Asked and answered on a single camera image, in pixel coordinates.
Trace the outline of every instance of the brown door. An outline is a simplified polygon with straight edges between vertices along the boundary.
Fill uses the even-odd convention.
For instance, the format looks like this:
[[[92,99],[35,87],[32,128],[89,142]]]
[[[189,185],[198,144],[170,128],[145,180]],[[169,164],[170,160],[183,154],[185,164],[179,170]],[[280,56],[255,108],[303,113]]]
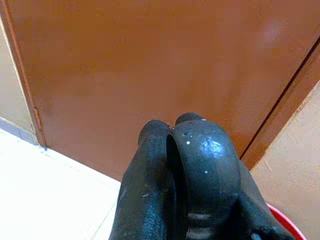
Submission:
[[[10,0],[47,145],[116,179],[151,119],[218,122],[243,153],[320,35],[320,2]]]

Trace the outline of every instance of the white tile floor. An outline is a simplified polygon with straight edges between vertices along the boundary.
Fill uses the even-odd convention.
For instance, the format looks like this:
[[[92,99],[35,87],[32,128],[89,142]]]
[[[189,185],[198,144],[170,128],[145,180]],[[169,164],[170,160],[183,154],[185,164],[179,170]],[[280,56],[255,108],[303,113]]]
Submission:
[[[107,240],[119,188],[0,129],[0,240]]]

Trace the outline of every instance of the beige wall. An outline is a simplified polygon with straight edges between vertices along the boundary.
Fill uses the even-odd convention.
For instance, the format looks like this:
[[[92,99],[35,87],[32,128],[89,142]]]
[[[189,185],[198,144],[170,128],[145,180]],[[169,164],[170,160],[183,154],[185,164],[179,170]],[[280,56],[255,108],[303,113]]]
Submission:
[[[34,134],[26,99],[10,54],[1,19],[0,22],[0,118]]]
[[[251,174],[267,202],[308,240],[320,239],[320,83],[269,146]]]

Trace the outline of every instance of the baseboard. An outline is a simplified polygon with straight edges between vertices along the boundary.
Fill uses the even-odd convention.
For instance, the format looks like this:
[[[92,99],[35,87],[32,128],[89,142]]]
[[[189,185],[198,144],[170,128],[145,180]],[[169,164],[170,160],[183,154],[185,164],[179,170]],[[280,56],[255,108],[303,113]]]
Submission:
[[[0,117],[0,129],[3,129],[8,133],[11,133],[12,135],[15,135],[28,143],[38,145],[38,140],[35,134],[23,129],[22,127],[14,124],[11,121],[8,121],[3,117]]]

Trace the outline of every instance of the red bucket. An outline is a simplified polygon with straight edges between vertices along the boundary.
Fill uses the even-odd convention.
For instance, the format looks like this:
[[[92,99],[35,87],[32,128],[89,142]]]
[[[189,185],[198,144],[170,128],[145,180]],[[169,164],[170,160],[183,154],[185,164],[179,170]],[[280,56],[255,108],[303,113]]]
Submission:
[[[296,225],[286,215],[276,209],[274,206],[267,204],[271,213],[278,220],[279,223],[282,224],[293,236],[295,236],[296,240],[307,240],[306,237],[302,234],[302,232],[297,228]]]

